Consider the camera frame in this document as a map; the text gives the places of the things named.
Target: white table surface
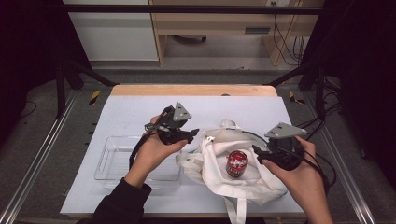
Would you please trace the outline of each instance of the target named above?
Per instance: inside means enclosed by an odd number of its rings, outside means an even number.
[[[96,167],[109,136],[141,135],[144,125],[169,105],[181,102],[192,114],[182,130],[200,132],[182,150],[196,149],[202,130],[219,128],[223,119],[234,120],[244,130],[263,136],[280,121],[290,124],[281,97],[276,96],[109,96],[92,136],[84,160],[70,189],[61,214],[71,217],[91,215],[109,193],[94,179]],[[227,216],[222,197],[206,186],[180,173],[178,190],[150,195],[144,206],[147,217],[218,217]],[[249,203],[248,217],[303,216],[301,207],[286,194],[263,206]]]

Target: hand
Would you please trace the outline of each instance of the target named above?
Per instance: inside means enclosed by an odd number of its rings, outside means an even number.
[[[298,136],[296,138],[304,150],[315,158],[315,145]],[[316,164],[309,155],[305,154],[305,158]],[[286,171],[271,161],[262,160],[262,164],[285,184],[293,199],[305,211],[309,223],[332,223],[322,178],[311,165],[302,161],[296,169]]]
[[[152,118],[151,123],[155,123],[157,119],[158,116]],[[165,145],[158,134],[151,135],[137,152],[134,165],[125,176],[125,181],[132,186],[141,188],[151,171],[157,168],[168,156],[180,151],[186,144],[187,140],[182,140],[172,145]]]

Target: wooden table edge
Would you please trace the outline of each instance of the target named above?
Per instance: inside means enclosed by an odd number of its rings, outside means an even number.
[[[277,96],[277,93],[273,86],[263,85],[121,84],[110,95]]]

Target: white cabinet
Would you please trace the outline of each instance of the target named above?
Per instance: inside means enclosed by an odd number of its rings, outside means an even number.
[[[64,0],[65,4],[147,5],[147,0]],[[149,13],[69,13],[90,61],[158,61]]]

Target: person's left hand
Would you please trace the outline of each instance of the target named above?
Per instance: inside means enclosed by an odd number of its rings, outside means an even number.
[[[151,123],[155,123],[158,117],[152,118]],[[186,146],[187,142],[187,140],[181,140],[172,145],[165,145],[158,134],[152,133],[152,136],[139,148],[134,165],[125,176],[125,181],[140,188],[151,171],[157,168],[168,156],[180,151]]]

